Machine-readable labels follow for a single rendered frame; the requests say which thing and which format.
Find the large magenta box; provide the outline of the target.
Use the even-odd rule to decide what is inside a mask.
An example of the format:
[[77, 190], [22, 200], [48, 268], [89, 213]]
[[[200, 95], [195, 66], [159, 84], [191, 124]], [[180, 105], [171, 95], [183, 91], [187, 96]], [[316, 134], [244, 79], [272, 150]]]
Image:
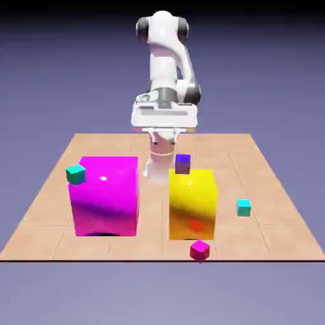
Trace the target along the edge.
[[77, 236], [135, 236], [138, 223], [138, 158], [83, 156], [86, 181], [68, 182]]

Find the small cyan cube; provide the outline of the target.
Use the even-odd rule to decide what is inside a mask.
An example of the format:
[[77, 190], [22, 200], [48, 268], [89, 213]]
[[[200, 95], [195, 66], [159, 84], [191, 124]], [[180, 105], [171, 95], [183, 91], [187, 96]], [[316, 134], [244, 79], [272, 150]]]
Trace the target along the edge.
[[249, 199], [238, 199], [236, 204], [237, 216], [249, 217], [251, 214], [251, 202]]

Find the small blue cube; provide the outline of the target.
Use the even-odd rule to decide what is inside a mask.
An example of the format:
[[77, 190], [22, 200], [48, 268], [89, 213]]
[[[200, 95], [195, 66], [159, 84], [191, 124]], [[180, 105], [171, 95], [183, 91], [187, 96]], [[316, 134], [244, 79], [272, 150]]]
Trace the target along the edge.
[[190, 173], [190, 154], [177, 154], [175, 156], [175, 173], [188, 175]]

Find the large yellow box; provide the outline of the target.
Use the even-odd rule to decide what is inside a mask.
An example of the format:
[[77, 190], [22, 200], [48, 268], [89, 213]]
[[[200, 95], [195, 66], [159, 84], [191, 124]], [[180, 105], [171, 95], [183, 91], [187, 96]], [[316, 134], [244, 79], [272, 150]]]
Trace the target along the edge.
[[169, 238], [213, 240], [218, 189], [211, 169], [169, 170]]

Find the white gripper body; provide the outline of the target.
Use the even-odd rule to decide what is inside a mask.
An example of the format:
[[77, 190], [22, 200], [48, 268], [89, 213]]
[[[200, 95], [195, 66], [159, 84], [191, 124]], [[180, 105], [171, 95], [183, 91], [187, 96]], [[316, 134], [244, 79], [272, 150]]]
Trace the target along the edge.
[[195, 129], [198, 125], [197, 106], [171, 103], [171, 108], [159, 108], [157, 102], [135, 102], [131, 125], [136, 129]]

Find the small crimson cube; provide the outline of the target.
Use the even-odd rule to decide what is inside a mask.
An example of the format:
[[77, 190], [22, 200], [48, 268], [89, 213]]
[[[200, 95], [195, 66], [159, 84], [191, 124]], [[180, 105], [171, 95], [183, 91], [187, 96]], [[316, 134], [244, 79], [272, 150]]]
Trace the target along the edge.
[[190, 246], [190, 257], [197, 262], [205, 261], [209, 255], [210, 245], [202, 240], [197, 240]]

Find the small green cube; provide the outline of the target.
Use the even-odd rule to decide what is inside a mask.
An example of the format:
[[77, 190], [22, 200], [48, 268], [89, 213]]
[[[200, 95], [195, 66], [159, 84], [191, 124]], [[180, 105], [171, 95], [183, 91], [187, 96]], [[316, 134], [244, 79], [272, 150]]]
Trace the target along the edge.
[[67, 181], [73, 185], [79, 185], [86, 181], [86, 169], [80, 164], [66, 168]]

